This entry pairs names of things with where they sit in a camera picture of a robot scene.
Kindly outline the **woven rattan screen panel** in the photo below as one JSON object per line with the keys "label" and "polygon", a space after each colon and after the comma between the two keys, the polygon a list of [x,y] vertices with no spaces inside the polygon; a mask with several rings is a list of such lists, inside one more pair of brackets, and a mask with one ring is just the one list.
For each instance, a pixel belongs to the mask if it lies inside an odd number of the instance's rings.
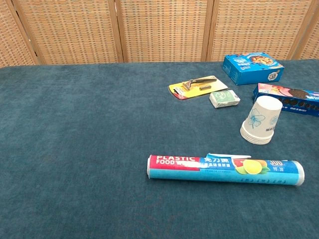
{"label": "woven rattan screen panel", "polygon": [[319,60],[319,0],[315,0],[315,9],[300,42],[298,59]]}
{"label": "woven rattan screen panel", "polygon": [[13,0],[0,0],[0,68],[37,64],[39,60]]}
{"label": "woven rattan screen panel", "polygon": [[214,0],[206,61],[264,52],[297,60],[315,0]]}
{"label": "woven rattan screen panel", "polygon": [[39,65],[123,62],[115,0],[9,0]]}
{"label": "woven rattan screen panel", "polygon": [[124,62],[204,62],[214,0],[115,0]]}

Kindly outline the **small green soap box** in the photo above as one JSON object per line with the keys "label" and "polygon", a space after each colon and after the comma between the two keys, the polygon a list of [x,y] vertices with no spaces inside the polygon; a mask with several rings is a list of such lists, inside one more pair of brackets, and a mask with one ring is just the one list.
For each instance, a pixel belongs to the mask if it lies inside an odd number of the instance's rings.
{"label": "small green soap box", "polygon": [[233,90],[212,92],[209,95],[209,100],[216,109],[236,106],[240,102],[240,98],[235,94]]}

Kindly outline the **teal tablecloth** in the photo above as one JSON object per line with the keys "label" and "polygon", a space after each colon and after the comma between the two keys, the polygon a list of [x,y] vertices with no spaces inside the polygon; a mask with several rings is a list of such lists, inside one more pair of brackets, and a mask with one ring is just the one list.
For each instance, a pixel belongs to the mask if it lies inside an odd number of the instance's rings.
{"label": "teal tablecloth", "polygon": [[[168,89],[212,75],[238,105]],[[282,112],[271,142],[251,144],[254,88],[219,62],[1,68],[0,239],[319,239],[319,117]],[[208,153],[296,160],[305,181],[147,177],[151,154]]]}

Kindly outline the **razor on yellow card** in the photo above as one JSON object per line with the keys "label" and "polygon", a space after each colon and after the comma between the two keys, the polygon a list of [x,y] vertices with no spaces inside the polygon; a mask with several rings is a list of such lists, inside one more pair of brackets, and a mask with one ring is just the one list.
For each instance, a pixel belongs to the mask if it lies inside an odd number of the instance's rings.
{"label": "razor on yellow card", "polygon": [[212,92],[226,90],[228,87],[212,75],[172,84],[168,86],[168,89],[177,99],[187,100]]}

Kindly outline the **plastic food wrap roll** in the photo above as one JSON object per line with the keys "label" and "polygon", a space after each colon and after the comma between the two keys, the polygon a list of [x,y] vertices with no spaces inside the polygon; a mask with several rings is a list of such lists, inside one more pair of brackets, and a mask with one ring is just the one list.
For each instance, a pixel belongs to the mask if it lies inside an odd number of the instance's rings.
{"label": "plastic food wrap roll", "polygon": [[305,172],[297,161],[253,159],[248,155],[205,157],[150,155],[150,179],[195,180],[300,186]]}

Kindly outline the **blue sandwich cookie box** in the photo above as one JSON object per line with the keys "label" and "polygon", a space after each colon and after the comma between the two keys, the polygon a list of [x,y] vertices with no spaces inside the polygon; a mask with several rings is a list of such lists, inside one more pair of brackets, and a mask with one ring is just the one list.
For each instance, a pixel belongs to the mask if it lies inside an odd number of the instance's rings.
{"label": "blue sandwich cookie box", "polygon": [[258,83],[252,99],[270,96],[283,104],[283,111],[319,117],[319,92]]}

